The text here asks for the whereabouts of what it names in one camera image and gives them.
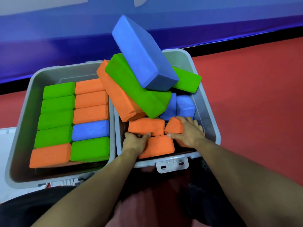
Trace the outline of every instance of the gray storage container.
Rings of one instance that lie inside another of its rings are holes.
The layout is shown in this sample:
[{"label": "gray storage container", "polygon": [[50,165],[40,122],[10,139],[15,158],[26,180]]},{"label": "gray storage container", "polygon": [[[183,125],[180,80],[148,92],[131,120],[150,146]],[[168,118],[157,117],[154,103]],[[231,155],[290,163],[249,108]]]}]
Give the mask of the gray storage container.
[{"label": "gray storage container", "polygon": [[[186,71],[198,75],[194,62],[192,61],[192,58],[188,52],[182,49],[166,49],[163,50],[163,53],[172,66],[184,69]],[[206,138],[220,145],[221,136],[219,133],[219,129],[201,83],[199,85],[198,90],[194,94],[191,94],[191,99],[193,100],[197,108],[194,115],[194,120],[197,120],[199,125],[203,126]],[[128,123],[121,121],[116,109],[115,126],[117,154],[120,155],[122,153],[122,145],[123,140],[125,138],[124,133],[128,131]],[[200,157],[200,154],[197,151],[193,151],[189,148],[180,148],[179,152],[175,151],[175,153],[170,155],[148,158],[147,160],[137,160],[135,168],[156,165],[159,173],[186,169],[188,168],[188,157],[197,158]]]},{"label": "gray storage container", "polygon": [[[29,160],[34,147],[37,125],[40,116],[42,95],[45,86],[66,82],[78,82],[98,78],[96,71],[102,61],[84,64],[55,66],[37,71],[31,78],[9,159],[6,165],[5,180],[13,188],[29,188],[48,182],[78,178],[81,174],[101,169],[106,162],[83,163],[58,168],[29,168]],[[114,106],[109,100],[110,117],[110,163],[116,157]]]}]

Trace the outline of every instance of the green foam brick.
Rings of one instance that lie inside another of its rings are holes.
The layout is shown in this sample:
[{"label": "green foam brick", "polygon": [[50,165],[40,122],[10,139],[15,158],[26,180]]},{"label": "green foam brick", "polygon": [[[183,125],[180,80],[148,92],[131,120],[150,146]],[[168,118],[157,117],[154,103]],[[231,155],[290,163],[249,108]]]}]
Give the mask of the green foam brick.
[{"label": "green foam brick", "polygon": [[75,85],[75,82],[68,82],[46,86],[43,91],[43,99],[71,96],[75,93]]},{"label": "green foam brick", "polygon": [[34,147],[40,148],[70,143],[72,131],[72,126],[61,126],[37,131]]},{"label": "green foam brick", "polygon": [[199,87],[199,84],[201,83],[202,77],[180,68],[172,68],[179,77],[179,81],[173,86],[173,88],[195,93]]},{"label": "green foam brick", "polygon": [[109,154],[109,137],[77,141],[71,145],[71,160],[75,162],[105,161],[109,159]]},{"label": "green foam brick", "polygon": [[148,117],[154,119],[166,110],[172,93],[142,88],[122,53],[111,58],[105,71]]},{"label": "green foam brick", "polygon": [[73,110],[41,114],[38,122],[38,130],[44,130],[60,126],[70,126],[73,123],[73,119]]},{"label": "green foam brick", "polygon": [[64,96],[42,101],[41,114],[73,110],[75,107],[75,96]]}]

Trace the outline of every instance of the orange block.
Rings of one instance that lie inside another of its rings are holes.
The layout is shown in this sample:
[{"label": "orange block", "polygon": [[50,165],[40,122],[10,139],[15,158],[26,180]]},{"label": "orange block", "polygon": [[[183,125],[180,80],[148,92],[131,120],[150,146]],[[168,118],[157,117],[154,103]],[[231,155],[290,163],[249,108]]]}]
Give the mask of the orange block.
[{"label": "orange block", "polygon": [[108,119],[108,105],[85,107],[74,111],[74,124]]},{"label": "orange block", "polygon": [[76,82],[75,94],[81,95],[91,92],[105,91],[100,79],[84,80]]},{"label": "orange block", "polygon": [[147,145],[139,159],[155,157],[159,155],[171,154],[175,151],[174,142],[167,135],[149,138]]},{"label": "orange block", "polygon": [[70,158],[70,143],[41,147],[33,149],[29,168],[48,168],[81,164],[79,162],[72,162]]},{"label": "orange block", "polygon": [[108,60],[104,60],[97,70],[109,97],[112,100],[123,122],[135,120],[146,116],[143,110],[123,91],[122,88],[105,72]]},{"label": "orange block", "polygon": [[77,95],[75,100],[76,109],[103,104],[108,104],[108,94],[106,93],[106,91],[91,92],[82,95]]},{"label": "orange block", "polygon": [[165,121],[163,119],[139,118],[129,122],[130,133],[144,135],[151,132],[152,136],[164,135]]},{"label": "orange block", "polygon": [[165,129],[164,129],[164,133],[168,134],[168,133],[178,133],[181,134],[184,131],[184,127],[182,122],[177,119],[176,117],[172,117],[169,122],[167,123]]}]

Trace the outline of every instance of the blue block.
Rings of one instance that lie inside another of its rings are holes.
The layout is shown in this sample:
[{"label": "blue block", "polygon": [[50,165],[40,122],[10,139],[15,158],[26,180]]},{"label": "blue block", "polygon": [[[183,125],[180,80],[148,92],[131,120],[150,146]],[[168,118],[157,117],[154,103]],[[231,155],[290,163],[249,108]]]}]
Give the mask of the blue block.
[{"label": "blue block", "polygon": [[131,19],[122,15],[112,36],[141,87],[168,91],[179,81],[151,34]]},{"label": "blue block", "polygon": [[164,119],[165,121],[169,121],[171,117],[176,116],[176,110],[177,110],[177,94],[172,93],[171,100],[169,101],[169,105],[166,108],[166,111],[159,115],[161,119]]},{"label": "blue block", "polygon": [[74,125],[73,135],[71,139],[76,142],[101,137],[109,137],[108,120],[86,122]]},{"label": "blue block", "polygon": [[188,95],[177,96],[177,116],[194,118],[196,106]]}]

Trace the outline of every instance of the stack of blocks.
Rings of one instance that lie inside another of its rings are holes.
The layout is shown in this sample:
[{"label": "stack of blocks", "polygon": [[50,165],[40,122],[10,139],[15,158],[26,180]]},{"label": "stack of blocks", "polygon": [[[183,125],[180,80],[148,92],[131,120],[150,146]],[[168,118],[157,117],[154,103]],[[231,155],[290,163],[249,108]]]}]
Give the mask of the stack of blocks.
[{"label": "stack of blocks", "polygon": [[[139,158],[173,153],[165,122],[178,115],[194,117],[196,107],[187,94],[197,91],[201,77],[172,67],[153,37],[126,16],[121,16],[112,36],[122,53],[104,60],[97,74],[121,120],[129,122],[128,131],[151,132]],[[177,95],[173,89],[188,93]]]},{"label": "stack of blocks", "polygon": [[46,86],[30,168],[109,159],[108,94],[100,79]]}]

